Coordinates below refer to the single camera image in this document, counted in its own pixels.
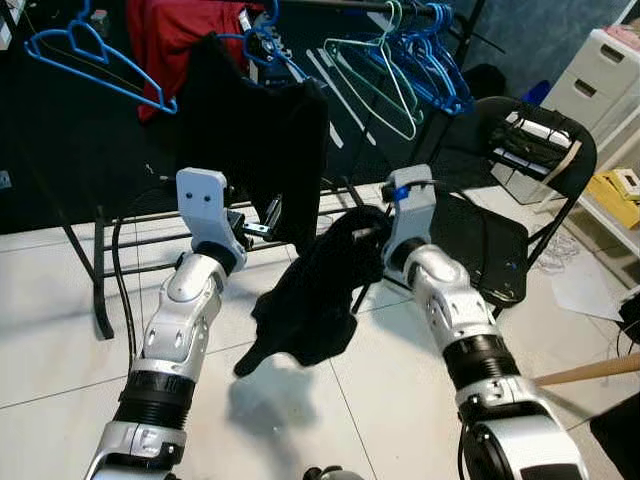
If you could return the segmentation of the black bundle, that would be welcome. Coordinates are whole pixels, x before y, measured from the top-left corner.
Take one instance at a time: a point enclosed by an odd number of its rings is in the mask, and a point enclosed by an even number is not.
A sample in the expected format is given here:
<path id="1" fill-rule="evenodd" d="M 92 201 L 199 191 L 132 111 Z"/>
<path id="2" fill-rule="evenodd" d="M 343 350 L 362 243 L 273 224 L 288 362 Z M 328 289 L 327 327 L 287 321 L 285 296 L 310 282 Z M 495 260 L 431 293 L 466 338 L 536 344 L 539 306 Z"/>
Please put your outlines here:
<path id="1" fill-rule="evenodd" d="M 468 68 L 463 73 L 475 99 L 486 99 L 492 96 L 506 96 L 507 77 L 498 67 L 492 64 L 479 64 Z"/>

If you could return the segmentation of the black hanging shirt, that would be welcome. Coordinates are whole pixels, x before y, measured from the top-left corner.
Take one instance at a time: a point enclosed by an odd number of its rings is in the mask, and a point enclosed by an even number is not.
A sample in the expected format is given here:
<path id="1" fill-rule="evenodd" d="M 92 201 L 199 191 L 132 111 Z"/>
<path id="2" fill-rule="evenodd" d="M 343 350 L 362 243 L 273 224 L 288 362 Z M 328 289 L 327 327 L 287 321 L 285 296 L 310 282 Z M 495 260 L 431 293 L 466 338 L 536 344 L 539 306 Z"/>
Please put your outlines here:
<path id="1" fill-rule="evenodd" d="M 189 50 L 175 164 L 220 172 L 259 212 L 278 201 L 273 238 L 305 250 L 316 237 L 328 105 L 310 79 L 279 88 L 248 81 L 227 46 L 205 35 Z"/>

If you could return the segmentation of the black and white bag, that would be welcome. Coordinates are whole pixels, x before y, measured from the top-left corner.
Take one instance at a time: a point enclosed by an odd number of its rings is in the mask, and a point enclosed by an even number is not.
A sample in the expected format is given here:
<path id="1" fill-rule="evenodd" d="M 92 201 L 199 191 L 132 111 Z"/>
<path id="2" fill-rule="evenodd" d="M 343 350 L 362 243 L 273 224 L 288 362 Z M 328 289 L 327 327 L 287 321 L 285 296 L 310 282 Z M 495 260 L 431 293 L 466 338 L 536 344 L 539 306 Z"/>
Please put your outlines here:
<path id="1" fill-rule="evenodd" d="M 488 143 L 499 159 L 511 160 L 515 168 L 530 170 L 530 177 L 549 186 L 582 150 L 582 142 L 566 131 L 534 122 L 532 110 L 520 108 L 500 120 Z"/>

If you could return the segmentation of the white drawer cabinet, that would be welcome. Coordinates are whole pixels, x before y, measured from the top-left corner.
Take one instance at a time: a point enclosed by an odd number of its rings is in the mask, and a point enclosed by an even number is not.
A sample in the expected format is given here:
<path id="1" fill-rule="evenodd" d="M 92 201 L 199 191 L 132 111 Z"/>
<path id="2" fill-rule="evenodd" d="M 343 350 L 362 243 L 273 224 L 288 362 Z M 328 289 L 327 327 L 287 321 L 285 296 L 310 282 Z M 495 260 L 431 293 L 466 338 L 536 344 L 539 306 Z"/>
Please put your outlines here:
<path id="1" fill-rule="evenodd" d="M 541 105 L 589 129 L 600 150 L 616 150 L 637 129 L 640 51 L 591 29 Z"/>

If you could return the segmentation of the red garment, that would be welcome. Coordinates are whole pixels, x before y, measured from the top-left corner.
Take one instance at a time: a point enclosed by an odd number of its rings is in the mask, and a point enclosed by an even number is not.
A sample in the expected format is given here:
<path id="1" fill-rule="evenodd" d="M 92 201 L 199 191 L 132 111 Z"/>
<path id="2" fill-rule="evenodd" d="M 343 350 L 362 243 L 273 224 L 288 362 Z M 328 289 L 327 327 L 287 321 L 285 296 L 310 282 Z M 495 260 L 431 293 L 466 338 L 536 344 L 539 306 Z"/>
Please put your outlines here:
<path id="1" fill-rule="evenodd" d="M 147 100 L 168 102 L 186 82 L 189 50 L 205 35 L 241 35 L 241 13 L 264 13 L 264 5 L 225 0 L 125 0 L 125 26 L 134 63 L 150 79 Z"/>

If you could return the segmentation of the black metal clothes rack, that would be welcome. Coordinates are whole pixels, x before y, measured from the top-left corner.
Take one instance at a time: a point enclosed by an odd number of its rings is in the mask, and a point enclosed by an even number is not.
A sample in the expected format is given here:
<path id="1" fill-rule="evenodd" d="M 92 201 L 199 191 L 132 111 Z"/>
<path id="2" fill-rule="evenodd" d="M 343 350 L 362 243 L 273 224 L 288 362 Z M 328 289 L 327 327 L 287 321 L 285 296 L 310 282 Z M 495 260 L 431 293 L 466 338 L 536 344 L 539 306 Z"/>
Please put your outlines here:
<path id="1" fill-rule="evenodd" d="M 54 4 L 67 4 L 70 0 L 0 0 L 0 32 L 8 32 L 8 41 L 0 42 L 0 44 L 5 44 L 5 49 L 0 49 L 0 99 L 6 99 L 4 95 L 8 95 L 8 93 L 15 93 L 19 91 L 19 87 L 13 86 L 13 79 L 18 78 L 20 70 L 22 67 L 28 67 L 27 64 L 35 64 L 40 63 L 40 61 L 32 60 L 29 58 L 29 55 L 26 52 L 26 47 L 22 47 L 23 42 L 27 40 L 31 40 L 31 37 L 35 37 L 35 33 L 44 31 L 44 27 L 36 28 L 35 24 L 31 24 L 28 26 L 27 20 L 33 18 L 32 10 L 36 8 L 38 3 L 41 1 L 47 1 L 47 3 Z M 111 5 L 105 6 L 104 9 L 111 10 L 114 8 L 115 3 L 120 4 L 120 9 L 123 9 L 125 5 L 125 0 L 90 0 L 90 5 L 93 3 L 110 3 Z M 271 6 L 269 0 L 200 0 L 200 1 L 221 1 L 221 3 L 248 3 L 248 4 L 259 4 L 264 6 Z M 298 10 L 301 8 L 306 8 L 310 10 L 319 10 L 319 12 L 324 12 L 325 14 L 337 15 L 337 14 L 348 14 L 352 12 L 360 12 L 360 13 L 388 13 L 390 12 L 389 6 L 385 4 L 381 4 L 381 0 L 276 0 L 278 1 L 279 6 L 283 6 L 283 8 L 292 8 L 293 10 Z M 475 44 L 476 41 L 484 40 L 484 42 L 489 42 L 483 36 L 476 33 L 477 23 L 480 22 L 480 19 L 484 18 L 486 5 L 490 3 L 489 0 L 465 0 L 471 1 L 470 9 L 463 10 L 463 13 L 458 13 L 458 1 L 463 0 L 426 0 L 428 3 L 444 3 L 451 5 L 451 8 L 454 10 L 453 14 L 453 22 L 458 27 L 457 29 L 448 29 L 447 33 L 449 36 L 456 38 L 460 45 L 458 45 L 457 49 L 454 50 L 454 59 L 457 60 L 458 64 L 461 64 L 463 60 L 466 59 L 467 50 L 470 49 L 472 44 Z M 502 51 L 502 47 L 493 44 L 493 42 L 489 42 L 489 45 L 493 47 L 493 49 L 497 49 Z M 4 123 L 4 118 L 0 118 L 0 136 L 3 136 L 4 132 L 17 132 L 14 131 L 15 128 L 18 127 L 31 127 L 31 125 L 37 125 L 36 120 L 31 120 L 31 122 L 18 122 L 18 115 L 13 114 L 13 116 L 9 116 L 9 120 L 12 122 L 6 124 Z M 26 169 L 26 175 L 31 178 L 31 182 L 35 182 L 32 186 L 36 188 L 36 191 L 40 193 L 40 204 L 37 204 L 36 201 L 24 202 L 23 205 L 19 206 L 27 206 L 27 209 L 35 209 L 38 210 L 38 207 L 35 205 L 44 205 L 41 209 L 46 209 L 51 212 L 51 215 L 55 216 L 55 223 L 51 224 L 52 227 L 58 227 L 54 230 L 58 230 L 60 233 L 65 233 L 65 237 L 68 238 L 70 242 L 70 247 L 72 247 L 72 251 L 76 253 L 76 257 L 79 260 L 79 269 L 83 270 L 82 276 L 88 279 L 90 282 L 90 289 L 87 292 L 90 292 L 91 300 L 92 300 L 92 312 L 93 328 L 95 328 L 95 334 L 97 338 L 100 340 L 110 340 L 115 338 L 116 329 L 114 325 L 111 324 L 111 317 L 109 316 L 108 311 L 108 297 L 106 297 L 106 284 L 111 283 L 111 279 L 119 278 L 123 279 L 124 276 L 133 275 L 133 274 L 143 274 L 143 273 L 155 273 L 155 271 L 161 271 L 165 269 L 174 268 L 174 262 L 169 262 L 169 264 L 160 264 L 156 266 L 147 266 L 147 268 L 132 268 L 125 270 L 113 270 L 115 268 L 113 265 L 108 265 L 108 260 L 106 256 L 110 256 L 109 253 L 118 253 L 119 250 L 123 250 L 123 248 L 133 248 L 137 246 L 147 246 L 147 244 L 156 244 L 156 243 L 164 243 L 168 241 L 182 241 L 182 239 L 187 239 L 189 236 L 170 236 L 170 237 L 157 237 L 154 239 L 140 239 L 140 241 L 136 242 L 125 242 L 120 243 L 116 241 L 116 239 L 110 239 L 109 234 L 113 233 L 114 230 L 114 221 L 116 220 L 115 216 L 110 216 L 108 210 L 104 210 L 104 205 L 101 202 L 95 200 L 91 202 L 90 206 L 92 206 L 92 218 L 90 221 L 90 233 L 92 233 L 91 237 L 86 237 L 92 241 L 90 250 L 86 250 L 83 246 L 84 238 L 79 236 L 77 230 L 74 229 L 73 219 L 70 218 L 70 215 L 67 214 L 67 209 L 65 209 L 65 205 L 63 200 L 70 200 L 70 196 L 60 195 L 60 191 L 70 191 L 70 183 L 69 180 L 55 180 L 52 183 L 52 186 L 55 187 L 65 187 L 63 189 L 52 188 L 50 187 L 49 180 L 46 180 L 45 177 L 42 177 L 42 173 L 40 170 L 41 165 L 52 165 L 51 163 L 47 164 L 38 164 L 32 163 L 32 159 L 35 156 L 33 154 L 26 154 L 26 150 L 22 152 L 18 152 L 18 154 L 13 154 L 13 156 L 3 156 L 0 155 L 0 160 L 8 159 L 10 166 L 13 166 L 12 169 L 9 170 L 9 173 L 17 172 L 18 166 L 20 163 L 23 165 L 23 168 Z M 355 197 L 355 187 L 353 187 L 352 177 L 353 174 L 344 174 L 339 175 L 338 183 L 330 182 L 330 180 L 323 180 L 323 186 L 326 187 L 324 189 L 320 189 L 319 196 L 317 198 L 325 198 L 328 200 L 329 197 L 334 198 L 342 198 L 342 195 L 346 195 L 348 200 L 357 200 Z M 132 225 L 138 223 L 146 223 L 146 221 L 159 221 L 159 220 L 168 220 L 173 218 L 178 218 L 179 214 L 177 212 L 177 204 L 172 207 L 172 209 L 161 210 L 159 212 L 155 212 L 155 214 L 147 214 L 138 216 L 138 218 L 125 221 L 124 224 Z"/>

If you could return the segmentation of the navy polo shirt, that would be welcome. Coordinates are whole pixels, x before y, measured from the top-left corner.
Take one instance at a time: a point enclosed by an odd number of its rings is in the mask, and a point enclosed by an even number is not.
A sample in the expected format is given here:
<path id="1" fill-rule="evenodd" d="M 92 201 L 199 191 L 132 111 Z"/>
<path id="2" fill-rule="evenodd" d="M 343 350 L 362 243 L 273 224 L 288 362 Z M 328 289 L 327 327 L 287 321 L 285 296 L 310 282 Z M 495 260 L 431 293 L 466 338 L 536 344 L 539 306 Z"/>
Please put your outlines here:
<path id="1" fill-rule="evenodd" d="M 379 282 L 385 270 L 383 250 L 352 246 L 352 211 L 306 244 L 270 291 L 251 311 L 255 340 L 233 367 L 247 378 L 274 355 L 288 355 L 307 369 L 346 352 L 358 321 L 351 312 L 353 293 Z"/>

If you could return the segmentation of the black folding chair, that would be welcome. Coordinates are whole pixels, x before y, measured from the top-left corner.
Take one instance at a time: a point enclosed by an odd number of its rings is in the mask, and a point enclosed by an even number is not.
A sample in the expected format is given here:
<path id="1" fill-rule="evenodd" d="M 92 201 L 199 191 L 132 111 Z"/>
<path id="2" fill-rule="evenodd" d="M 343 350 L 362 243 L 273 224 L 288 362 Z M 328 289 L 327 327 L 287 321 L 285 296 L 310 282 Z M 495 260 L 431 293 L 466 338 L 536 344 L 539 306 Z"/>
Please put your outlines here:
<path id="1" fill-rule="evenodd" d="M 540 186 L 538 178 L 530 177 L 530 170 L 515 168 L 511 160 L 499 159 L 488 143 L 500 120 L 520 108 L 532 110 L 534 122 L 566 131 L 582 142 L 582 150 L 575 160 L 547 187 Z M 530 230 L 521 221 L 474 204 L 463 196 L 462 188 L 456 184 L 442 180 L 436 186 L 439 198 L 431 223 L 430 242 L 438 244 L 452 259 L 465 266 L 472 287 L 500 314 L 526 300 L 532 265 L 549 250 L 550 241 L 579 205 L 598 164 L 598 147 L 589 129 L 576 120 L 512 97 L 492 96 L 477 100 L 474 115 L 474 140 L 462 143 L 458 150 L 490 164 L 507 166 L 512 172 L 532 180 L 535 186 L 549 189 L 563 200 L 544 227 Z"/>

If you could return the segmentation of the white paper sheet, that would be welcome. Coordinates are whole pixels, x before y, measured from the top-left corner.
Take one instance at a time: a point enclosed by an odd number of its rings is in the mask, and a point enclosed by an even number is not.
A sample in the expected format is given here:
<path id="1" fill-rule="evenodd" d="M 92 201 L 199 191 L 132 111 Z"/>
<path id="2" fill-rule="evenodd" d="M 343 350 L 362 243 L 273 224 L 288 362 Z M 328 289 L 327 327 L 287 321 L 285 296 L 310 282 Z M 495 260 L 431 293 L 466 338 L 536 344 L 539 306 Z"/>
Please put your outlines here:
<path id="1" fill-rule="evenodd" d="M 620 301 L 608 288 L 611 275 L 590 253 L 570 257 L 564 269 L 550 274 L 556 302 L 564 310 L 621 323 Z"/>

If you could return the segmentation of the grey robot right foot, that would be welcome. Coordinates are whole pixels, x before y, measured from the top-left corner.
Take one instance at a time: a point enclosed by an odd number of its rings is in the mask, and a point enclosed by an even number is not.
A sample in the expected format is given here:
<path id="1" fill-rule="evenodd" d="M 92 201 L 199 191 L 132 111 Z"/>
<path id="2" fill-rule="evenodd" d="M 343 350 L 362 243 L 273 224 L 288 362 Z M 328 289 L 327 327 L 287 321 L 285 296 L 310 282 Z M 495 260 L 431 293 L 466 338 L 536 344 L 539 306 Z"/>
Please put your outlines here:
<path id="1" fill-rule="evenodd" d="M 340 466 L 310 467 L 303 472 L 301 480 L 365 480 L 355 471 L 346 470 Z"/>

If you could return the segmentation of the yellow box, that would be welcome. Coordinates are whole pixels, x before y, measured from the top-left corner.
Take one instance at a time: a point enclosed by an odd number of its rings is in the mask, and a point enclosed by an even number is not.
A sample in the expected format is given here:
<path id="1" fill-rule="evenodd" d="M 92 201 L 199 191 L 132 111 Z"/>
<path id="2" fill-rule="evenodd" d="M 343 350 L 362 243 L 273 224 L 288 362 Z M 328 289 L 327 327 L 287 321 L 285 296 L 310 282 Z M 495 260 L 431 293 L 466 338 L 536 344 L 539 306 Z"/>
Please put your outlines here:
<path id="1" fill-rule="evenodd" d="M 588 192 L 623 227 L 640 223 L 640 178 L 628 168 L 596 173 L 588 183 Z"/>

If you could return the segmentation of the wooden stick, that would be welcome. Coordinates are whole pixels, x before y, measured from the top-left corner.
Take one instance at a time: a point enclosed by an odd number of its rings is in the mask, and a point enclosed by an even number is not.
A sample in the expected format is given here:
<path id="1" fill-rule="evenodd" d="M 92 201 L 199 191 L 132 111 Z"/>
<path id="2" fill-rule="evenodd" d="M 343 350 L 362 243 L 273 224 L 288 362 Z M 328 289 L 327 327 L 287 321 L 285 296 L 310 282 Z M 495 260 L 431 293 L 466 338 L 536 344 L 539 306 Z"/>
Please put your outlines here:
<path id="1" fill-rule="evenodd" d="M 539 376 L 535 378 L 534 384 L 538 387 L 549 387 L 572 381 L 591 380 L 598 378 L 608 378 L 608 376 L 626 374 L 626 372 L 636 372 L 640 370 L 640 353 L 632 353 L 617 358 L 595 362 L 580 367 L 573 367 L 570 370 L 553 372 L 553 374 Z"/>

